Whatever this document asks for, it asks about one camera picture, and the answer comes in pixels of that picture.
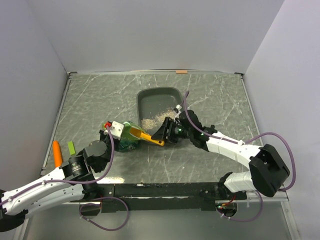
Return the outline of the green litter bag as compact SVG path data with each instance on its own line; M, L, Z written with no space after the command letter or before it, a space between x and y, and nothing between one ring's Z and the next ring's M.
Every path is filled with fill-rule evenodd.
M123 129L120 140L114 138L114 149L116 152L124 153L124 152L134 150L139 146L140 139L131 135L130 129L131 128L136 128L139 130L143 130L143 129L139 125L131 121L121 122L121 124L124 124L124 129Z

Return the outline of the yellow plastic scoop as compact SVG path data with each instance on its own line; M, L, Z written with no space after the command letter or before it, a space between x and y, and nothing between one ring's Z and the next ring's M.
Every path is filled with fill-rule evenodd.
M131 128L129 133L132 136L134 136L134 137L136 137L136 138L138 138L140 140L144 140L144 141L147 141L149 143L153 143L153 144L156 144L156 145L162 146L162 147L165 145L165 142L163 140L154 140L154 139L152 139L151 135L145 133L143 130L140 130L140 129L137 129L137 128Z

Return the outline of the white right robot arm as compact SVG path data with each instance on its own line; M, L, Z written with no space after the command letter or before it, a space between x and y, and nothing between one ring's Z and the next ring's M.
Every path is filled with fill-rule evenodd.
M188 139L198 149L245 166L247 171L228 172L220 178L218 193L223 199L246 191L257 191L272 198L290 176L289 168L275 147L247 144L222 134L214 125L203 126L192 110L181 111L175 118L167 116L151 138L172 144Z

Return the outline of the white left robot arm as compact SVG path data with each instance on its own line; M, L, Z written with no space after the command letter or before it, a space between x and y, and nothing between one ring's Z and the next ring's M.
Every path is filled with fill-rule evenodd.
M120 139L110 128L100 131L99 140L92 141L50 173L14 190L2 190L1 232L19 227L41 208L69 201L95 200L100 187L94 173L109 172Z

